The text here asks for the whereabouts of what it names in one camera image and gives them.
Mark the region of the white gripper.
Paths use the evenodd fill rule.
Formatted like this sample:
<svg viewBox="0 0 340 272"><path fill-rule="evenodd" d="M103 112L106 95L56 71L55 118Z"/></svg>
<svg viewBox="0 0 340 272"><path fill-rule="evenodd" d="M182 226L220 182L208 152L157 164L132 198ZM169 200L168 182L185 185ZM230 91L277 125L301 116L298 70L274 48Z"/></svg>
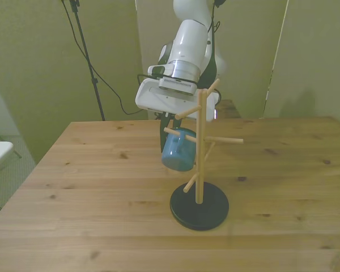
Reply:
<svg viewBox="0 0 340 272"><path fill-rule="evenodd" d="M175 78L145 79L135 97L136 105L148 111L162 113L160 118L160 149L166 142L170 114L188 112L187 118L197 119L190 110L198 105L199 89L193 82ZM180 128L182 119L173 119L172 127Z"/></svg>

